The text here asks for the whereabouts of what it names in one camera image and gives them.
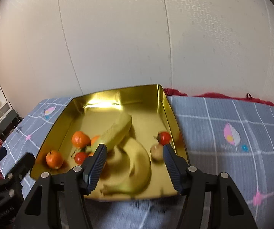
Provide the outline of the small red tomato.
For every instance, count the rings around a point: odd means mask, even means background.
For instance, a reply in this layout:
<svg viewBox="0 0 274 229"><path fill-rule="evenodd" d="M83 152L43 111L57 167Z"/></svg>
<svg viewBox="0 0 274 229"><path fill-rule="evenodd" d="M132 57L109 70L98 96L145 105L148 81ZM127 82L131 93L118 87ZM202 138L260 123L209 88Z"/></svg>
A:
<svg viewBox="0 0 274 229"><path fill-rule="evenodd" d="M88 153L86 152L78 152L75 154L75 163L77 165L82 165L82 163L84 162L84 160L88 157Z"/></svg>

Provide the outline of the mandarin orange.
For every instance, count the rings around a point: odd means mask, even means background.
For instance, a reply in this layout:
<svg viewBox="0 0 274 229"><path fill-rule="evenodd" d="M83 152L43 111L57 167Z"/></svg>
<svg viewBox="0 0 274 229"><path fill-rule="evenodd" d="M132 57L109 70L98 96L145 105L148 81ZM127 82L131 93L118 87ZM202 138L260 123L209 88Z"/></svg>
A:
<svg viewBox="0 0 274 229"><path fill-rule="evenodd" d="M58 170L62 167L64 158L60 152L50 150L46 155L46 163L50 168Z"/></svg>
<svg viewBox="0 0 274 229"><path fill-rule="evenodd" d="M82 149L91 144L90 137L82 131L76 131L71 138L72 145L76 148Z"/></svg>

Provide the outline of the orange with green leaf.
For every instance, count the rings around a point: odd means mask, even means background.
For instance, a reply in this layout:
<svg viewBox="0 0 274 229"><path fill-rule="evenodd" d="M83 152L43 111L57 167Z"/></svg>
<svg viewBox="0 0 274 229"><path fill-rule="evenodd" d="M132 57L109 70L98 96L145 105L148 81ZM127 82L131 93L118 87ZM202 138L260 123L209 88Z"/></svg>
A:
<svg viewBox="0 0 274 229"><path fill-rule="evenodd" d="M95 144L95 142L97 141L97 139L100 138L100 135L96 135L91 139L91 146L93 146Z"/></svg>

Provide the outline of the brown round longan fruit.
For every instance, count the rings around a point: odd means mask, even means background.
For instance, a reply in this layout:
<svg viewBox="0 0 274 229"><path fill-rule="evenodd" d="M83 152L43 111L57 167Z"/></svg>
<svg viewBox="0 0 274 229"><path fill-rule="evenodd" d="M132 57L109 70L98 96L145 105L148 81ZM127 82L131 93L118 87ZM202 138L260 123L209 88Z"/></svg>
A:
<svg viewBox="0 0 274 229"><path fill-rule="evenodd" d="M157 143L150 148L151 158L156 162L163 161L163 145Z"/></svg>

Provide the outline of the large yellow banana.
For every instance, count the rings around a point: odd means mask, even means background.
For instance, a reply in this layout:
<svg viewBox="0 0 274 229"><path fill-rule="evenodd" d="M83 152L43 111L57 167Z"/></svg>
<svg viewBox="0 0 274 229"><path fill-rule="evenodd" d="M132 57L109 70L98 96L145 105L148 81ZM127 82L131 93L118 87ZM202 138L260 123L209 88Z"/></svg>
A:
<svg viewBox="0 0 274 229"><path fill-rule="evenodd" d="M129 136L121 143L120 148L130 160L128 176L118 184L104 185L100 190L103 196L138 194L146 188L151 179L151 161L143 145Z"/></svg>

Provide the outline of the large red tomato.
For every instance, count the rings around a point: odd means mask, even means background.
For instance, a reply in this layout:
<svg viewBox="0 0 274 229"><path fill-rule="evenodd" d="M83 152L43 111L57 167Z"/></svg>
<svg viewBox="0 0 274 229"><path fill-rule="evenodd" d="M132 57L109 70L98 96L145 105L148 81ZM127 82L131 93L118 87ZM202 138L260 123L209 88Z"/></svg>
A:
<svg viewBox="0 0 274 229"><path fill-rule="evenodd" d="M157 135L157 140L161 145L167 145L171 141L171 135L167 131L159 132Z"/></svg>

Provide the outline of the grey checked bed sheet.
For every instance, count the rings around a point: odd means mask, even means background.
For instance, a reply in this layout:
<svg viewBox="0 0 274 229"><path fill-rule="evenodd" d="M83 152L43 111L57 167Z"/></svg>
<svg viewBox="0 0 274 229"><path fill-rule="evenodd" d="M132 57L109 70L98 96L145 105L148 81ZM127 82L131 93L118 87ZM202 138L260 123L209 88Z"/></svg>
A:
<svg viewBox="0 0 274 229"><path fill-rule="evenodd" d="M259 228L274 228L274 107L170 96L191 163L228 172ZM175 228L184 198L87 203L94 228Z"/></svg>

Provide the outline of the gold tin box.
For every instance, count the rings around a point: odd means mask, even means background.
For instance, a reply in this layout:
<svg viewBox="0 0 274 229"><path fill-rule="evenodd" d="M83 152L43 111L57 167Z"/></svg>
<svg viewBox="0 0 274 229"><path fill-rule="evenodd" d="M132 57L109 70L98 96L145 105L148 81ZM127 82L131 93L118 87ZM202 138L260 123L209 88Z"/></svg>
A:
<svg viewBox="0 0 274 229"><path fill-rule="evenodd" d="M176 195L160 159L158 135L167 132L179 156L188 154L162 86L144 85L73 98L57 117L30 171L33 179L79 165L100 144L107 160L90 199L124 201Z"/></svg>

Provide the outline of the white shelf furniture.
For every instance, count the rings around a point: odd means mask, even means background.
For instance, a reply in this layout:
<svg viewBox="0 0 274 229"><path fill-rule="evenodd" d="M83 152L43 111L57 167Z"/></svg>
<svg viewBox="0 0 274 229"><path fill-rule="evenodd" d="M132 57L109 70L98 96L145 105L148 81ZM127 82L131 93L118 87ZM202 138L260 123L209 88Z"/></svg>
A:
<svg viewBox="0 0 274 229"><path fill-rule="evenodd" d="M7 138L21 120L22 118L7 100L0 86L0 137Z"/></svg>

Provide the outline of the red blanket edge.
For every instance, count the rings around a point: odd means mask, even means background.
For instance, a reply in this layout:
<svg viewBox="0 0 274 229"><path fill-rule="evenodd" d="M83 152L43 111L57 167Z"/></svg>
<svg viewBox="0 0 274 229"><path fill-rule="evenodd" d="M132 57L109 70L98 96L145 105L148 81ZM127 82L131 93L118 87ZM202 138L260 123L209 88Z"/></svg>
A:
<svg viewBox="0 0 274 229"><path fill-rule="evenodd" d="M172 89L172 88L164 88L164 92L167 96L185 96L188 97L186 93L182 93L179 90ZM265 104L268 106L273 106L274 103L267 100L261 100L259 98L254 98L251 96L250 93L246 93L246 96L243 97L230 97L221 93L215 93L215 92L208 92L201 95L194 95L194 97L203 97L203 98L216 98L216 99L233 99L233 100L240 100L240 101L246 101L246 102L254 102L259 104Z"/></svg>

